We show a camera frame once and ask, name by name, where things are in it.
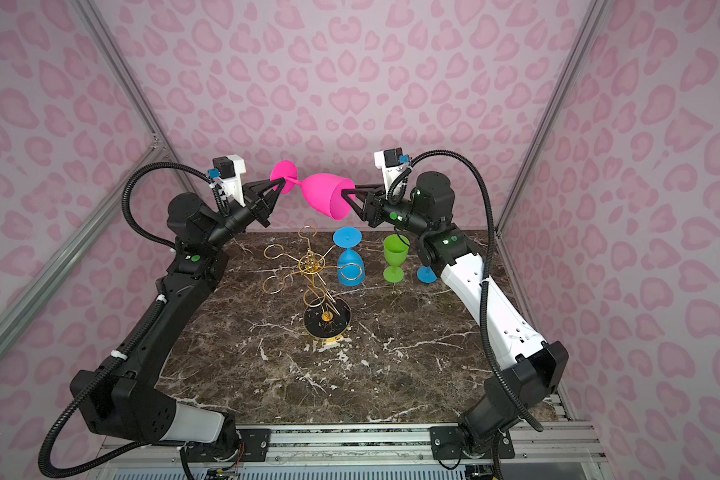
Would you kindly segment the magenta plastic wine glass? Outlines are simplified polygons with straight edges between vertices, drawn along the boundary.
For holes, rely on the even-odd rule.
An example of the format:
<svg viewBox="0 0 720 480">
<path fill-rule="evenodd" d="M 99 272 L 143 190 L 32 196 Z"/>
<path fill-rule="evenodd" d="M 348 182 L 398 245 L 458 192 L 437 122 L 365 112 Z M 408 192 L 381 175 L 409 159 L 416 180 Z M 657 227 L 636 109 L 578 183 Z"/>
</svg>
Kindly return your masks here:
<svg viewBox="0 0 720 480">
<path fill-rule="evenodd" d="M 309 206 L 333 220 L 343 220 L 351 211 L 348 201 L 342 196 L 345 190 L 356 187 L 348 178 L 319 173 L 300 180 L 296 165 L 284 160 L 276 164 L 270 174 L 271 181 L 279 179 L 286 181 L 282 189 L 283 194 L 289 193 L 294 187 L 299 187 Z"/>
</svg>

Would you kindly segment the blue wine glass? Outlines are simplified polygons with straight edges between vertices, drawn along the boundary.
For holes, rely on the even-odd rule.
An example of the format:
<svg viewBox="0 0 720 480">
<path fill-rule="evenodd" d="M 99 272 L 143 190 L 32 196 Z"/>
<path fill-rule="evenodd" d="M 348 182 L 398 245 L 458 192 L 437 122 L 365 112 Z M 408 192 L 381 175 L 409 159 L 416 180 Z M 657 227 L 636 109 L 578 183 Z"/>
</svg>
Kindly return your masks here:
<svg viewBox="0 0 720 480">
<path fill-rule="evenodd" d="M 365 280 L 365 266 L 355 248 L 362 241 L 362 234 L 353 227 L 344 227 L 333 235 L 333 241 L 342 252 L 337 261 L 338 280 L 345 286 L 358 286 Z"/>
<path fill-rule="evenodd" d="M 430 267 L 425 266 L 419 267 L 416 275 L 418 280 L 425 284 L 435 283 L 438 279 L 434 271 Z"/>
</svg>

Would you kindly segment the green wine glass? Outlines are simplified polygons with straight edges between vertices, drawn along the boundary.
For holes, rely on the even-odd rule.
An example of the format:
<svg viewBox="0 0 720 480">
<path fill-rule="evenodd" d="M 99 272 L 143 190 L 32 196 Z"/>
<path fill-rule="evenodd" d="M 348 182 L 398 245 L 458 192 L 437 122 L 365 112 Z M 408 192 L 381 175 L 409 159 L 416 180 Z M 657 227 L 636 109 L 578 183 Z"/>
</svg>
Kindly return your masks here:
<svg viewBox="0 0 720 480">
<path fill-rule="evenodd" d="M 389 283 L 399 283 L 404 278 L 402 269 L 409 253 L 407 240 L 397 234 L 386 237 L 383 241 L 384 258 L 388 266 L 384 269 L 384 279 Z"/>
</svg>

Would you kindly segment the blue wine glass front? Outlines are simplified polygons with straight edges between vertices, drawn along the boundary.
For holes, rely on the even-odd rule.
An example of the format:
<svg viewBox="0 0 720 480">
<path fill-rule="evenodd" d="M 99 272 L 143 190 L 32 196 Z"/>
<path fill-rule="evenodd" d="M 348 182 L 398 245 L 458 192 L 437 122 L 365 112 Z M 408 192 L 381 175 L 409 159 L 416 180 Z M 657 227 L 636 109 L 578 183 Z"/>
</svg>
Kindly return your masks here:
<svg viewBox="0 0 720 480">
<path fill-rule="evenodd" d="M 435 283 L 438 279 L 434 271 L 430 267 L 425 266 L 419 267 L 416 275 L 418 280 L 425 284 Z"/>
</svg>

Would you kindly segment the blue wine glass back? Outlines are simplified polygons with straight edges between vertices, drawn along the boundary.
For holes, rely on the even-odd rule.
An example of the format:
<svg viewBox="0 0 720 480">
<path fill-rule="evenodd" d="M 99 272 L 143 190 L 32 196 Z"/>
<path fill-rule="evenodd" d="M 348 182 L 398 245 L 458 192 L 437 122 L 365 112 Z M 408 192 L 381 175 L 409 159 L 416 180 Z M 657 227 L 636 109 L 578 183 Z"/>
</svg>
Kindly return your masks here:
<svg viewBox="0 0 720 480">
<path fill-rule="evenodd" d="M 355 248 L 362 241 L 362 234 L 353 227 L 344 227 L 333 235 L 333 241 L 342 252 L 337 261 L 338 280 L 345 286 L 358 286 L 365 280 L 365 266 Z"/>
</svg>

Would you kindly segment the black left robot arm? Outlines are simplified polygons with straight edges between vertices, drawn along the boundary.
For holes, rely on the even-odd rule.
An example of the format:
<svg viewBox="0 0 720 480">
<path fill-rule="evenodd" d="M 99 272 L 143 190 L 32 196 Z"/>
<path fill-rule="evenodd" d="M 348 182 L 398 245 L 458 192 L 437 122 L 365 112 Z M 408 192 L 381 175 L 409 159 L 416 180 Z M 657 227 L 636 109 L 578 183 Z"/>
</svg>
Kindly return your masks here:
<svg viewBox="0 0 720 480">
<path fill-rule="evenodd" d="M 284 187 L 284 180 L 247 183 L 245 202 L 233 201 L 226 215 L 194 193 L 171 200 L 174 260 L 156 282 L 153 305 L 97 369 L 103 379 L 80 405 L 91 432 L 144 444 L 203 443 L 224 457 L 237 451 L 233 415 L 181 405 L 155 385 L 189 320 L 219 286 L 229 260 L 225 245 L 251 223 L 267 223 Z"/>
</svg>

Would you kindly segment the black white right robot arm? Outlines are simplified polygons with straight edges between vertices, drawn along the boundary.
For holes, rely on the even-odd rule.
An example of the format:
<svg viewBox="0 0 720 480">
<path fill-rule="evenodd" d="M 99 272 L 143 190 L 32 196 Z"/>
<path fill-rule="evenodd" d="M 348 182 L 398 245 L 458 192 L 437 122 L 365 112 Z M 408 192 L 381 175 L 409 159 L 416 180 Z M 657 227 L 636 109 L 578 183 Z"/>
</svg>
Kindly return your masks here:
<svg viewBox="0 0 720 480">
<path fill-rule="evenodd" d="M 386 222 L 414 235 L 420 259 L 478 323 L 492 374 L 481 399 L 459 417 L 461 447 L 475 455 L 502 441 L 511 427 L 529 419 L 532 407 L 557 391 L 568 351 L 538 333 L 491 278 L 491 258 L 481 256 L 453 221 L 455 193 L 445 175 L 423 173 L 409 198 L 397 203 L 384 185 L 345 189 L 341 196 L 368 225 Z"/>
</svg>

